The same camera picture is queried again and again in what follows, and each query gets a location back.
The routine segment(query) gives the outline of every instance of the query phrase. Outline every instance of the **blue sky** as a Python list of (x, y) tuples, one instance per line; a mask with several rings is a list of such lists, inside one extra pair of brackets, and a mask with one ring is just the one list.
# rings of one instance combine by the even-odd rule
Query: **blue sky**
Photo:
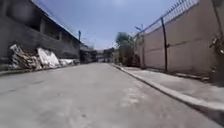
[(59, 24), (95, 49), (115, 45), (118, 32), (150, 25), (177, 0), (34, 0)]

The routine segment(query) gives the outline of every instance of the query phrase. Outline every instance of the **road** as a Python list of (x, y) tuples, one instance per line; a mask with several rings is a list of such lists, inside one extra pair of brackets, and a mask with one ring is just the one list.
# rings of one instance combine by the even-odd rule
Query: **road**
[(221, 128), (108, 64), (0, 78), (1, 128)]

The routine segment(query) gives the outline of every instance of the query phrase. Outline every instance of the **rubble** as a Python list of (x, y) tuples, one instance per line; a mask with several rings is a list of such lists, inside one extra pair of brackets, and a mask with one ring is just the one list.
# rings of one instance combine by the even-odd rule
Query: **rubble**
[(14, 69), (52, 69), (79, 64), (78, 59), (58, 59), (54, 52), (38, 47), (30, 52), (20, 45), (10, 47), (13, 51), (11, 56)]
[(14, 52), (12, 55), (14, 68), (33, 70), (42, 68), (39, 58), (28, 52), (24, 52), (24, 50), (19, 45), (14, 44), (10, 47), (10, 49)]

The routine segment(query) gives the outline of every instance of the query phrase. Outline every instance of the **tree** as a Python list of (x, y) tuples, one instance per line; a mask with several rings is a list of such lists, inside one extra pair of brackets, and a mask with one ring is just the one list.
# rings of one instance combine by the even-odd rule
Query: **tree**
[(134, 56), (134, 40), (125, 32), (119, 32), (116, 37), (119, 51), (119, 61), (125, 66), (132, 66)]

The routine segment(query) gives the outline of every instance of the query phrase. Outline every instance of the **pole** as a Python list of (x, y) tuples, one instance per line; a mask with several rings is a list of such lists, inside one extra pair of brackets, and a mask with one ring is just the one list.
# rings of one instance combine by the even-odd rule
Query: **pole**
[(164, 24), (163, 17), (161, 17), (161, 22), (162, 22), (162, 28), (163, 28), (163, 36), (164, 36), (164, 56), (165, 56), (165, 69), (164, 72), (166, 73), (168, 70), (168, 56), (167, 56), (167, 36), (166, 36), (166, 28)]
[(79, 42), (81, 42), (81, 35), (82, 35), (82, 32), (79, 31)]
[(142, 35), (142, 66), (145, 68), (145, 31), (143, 30)]

